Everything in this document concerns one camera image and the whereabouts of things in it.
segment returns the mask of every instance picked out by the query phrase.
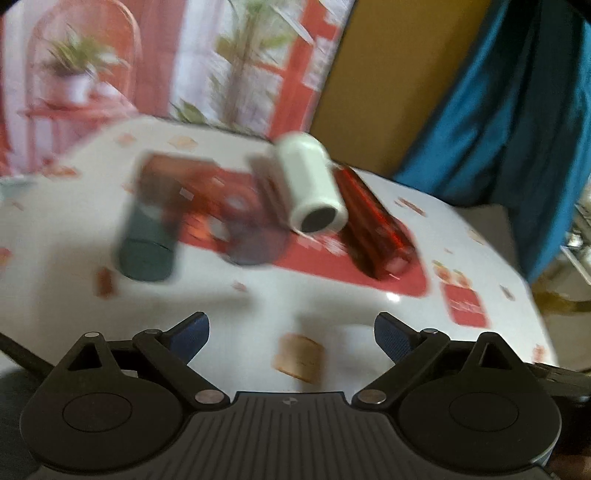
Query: white pot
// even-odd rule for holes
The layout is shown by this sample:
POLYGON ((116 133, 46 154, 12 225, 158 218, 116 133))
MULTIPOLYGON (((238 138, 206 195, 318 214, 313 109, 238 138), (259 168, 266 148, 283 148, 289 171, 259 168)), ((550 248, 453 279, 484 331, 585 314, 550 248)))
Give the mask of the white pot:
POLYGON ((54 106, 80 107, 88 104, 93 79, 90 75, 50 76, 46 80, 45 101, 54 106))

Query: white table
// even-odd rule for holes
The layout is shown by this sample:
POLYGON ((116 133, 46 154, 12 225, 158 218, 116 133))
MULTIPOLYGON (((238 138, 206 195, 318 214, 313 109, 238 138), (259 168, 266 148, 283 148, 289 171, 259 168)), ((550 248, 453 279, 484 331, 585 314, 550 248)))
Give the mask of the white table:
POLYGON ((0 273, 0 332, 55 364, 85 332, 129 339, 146 328, 167 330, 202 310, 210 319, 210 339, 190 366, 231 397, 240 390, 315 389, 342 390, 350 397, 392 365, 374 341, 373 323, 381 311, 416 330, 434 327, 455 340, 475 340, 484 331, 450 319, 432 265, 437 260, 470 279, 490 329, 523 360, 538 355, 556 364, 524 280, 491 247, 474 241, 469 225, 451 207, 369 173, 361 173, 362 178, 415 236, 429 282, 424 297, 270 265, 239 268, 215 252, 188 245, 180 246, 170 280, 139 283, 117 273, 118 295, 95 295, 97 270, 114 270, 114 246, 133 201, 123 185, 133 180, 146 152, 212 158, 224 168, 246 170, 247 155, 269 148, 263 140, 150 117, 111 126, 78 145, 61 159, 79 171, 78 178, 39 176, 18 203, 0 208, 0 249, 11 253, 0 273), (405 207, 399 197, 426 216, 405 207), (273 369, 278 340, 288 332, 303 333, 326 348, 322 385, 312 387, 273 369))

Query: patterned tablecloth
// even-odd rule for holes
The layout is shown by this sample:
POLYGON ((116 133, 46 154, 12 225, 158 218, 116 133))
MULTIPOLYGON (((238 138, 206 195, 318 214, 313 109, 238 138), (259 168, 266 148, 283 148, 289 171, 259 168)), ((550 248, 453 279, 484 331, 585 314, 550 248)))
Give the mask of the patterned tablecloth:
POLYGON ((259 139, 139 117, 109 127, 47 169, 0 207, 0 332, 55 364, 88 331, 107 340, 166 330, 202 310, 210 339, 190 366, 225 390, 339 390, 347 397, 392 362, 373 322, 390 312, 417 330, 456 340, 500 333, 525 361, 556 363, 529 288, 452 208, 369 173, 362 178, 409 230, 421 265, 405 278, 365 277, 336 236, 294 237, 274 265, 223 260, 199 218, 190 217, 173 277, 139 283, 115 273, 114 294, 98 295, 133 201, 130 188, 150 152, 211 158, 247 172, 268 153, 259 139), (298 333, 323 345, 317 385, 274 368, 280 339, 298 333))

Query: ribbed gray plate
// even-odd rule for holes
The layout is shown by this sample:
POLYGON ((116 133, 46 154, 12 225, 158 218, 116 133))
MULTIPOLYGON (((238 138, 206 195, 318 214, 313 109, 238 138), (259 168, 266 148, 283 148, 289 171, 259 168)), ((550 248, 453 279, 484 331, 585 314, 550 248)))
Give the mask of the ribbed gray plate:
MULTIPOLYGON (((41 468, 29 480, 467 480, 419 457, 380 413, 339 393, 241 393, 196 414, 178 440, 142 465, 108 475, 41 468)), ((496 480, 548 480, 540 468, 496 480)))

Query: poster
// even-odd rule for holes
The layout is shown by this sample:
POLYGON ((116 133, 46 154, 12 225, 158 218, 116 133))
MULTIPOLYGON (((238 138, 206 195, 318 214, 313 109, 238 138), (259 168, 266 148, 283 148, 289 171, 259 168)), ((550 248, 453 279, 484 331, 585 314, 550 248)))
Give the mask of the poster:
POLYGON ((2 19, 0 175, 134 115, 307 130, 353 0, 21 0, 2 19))

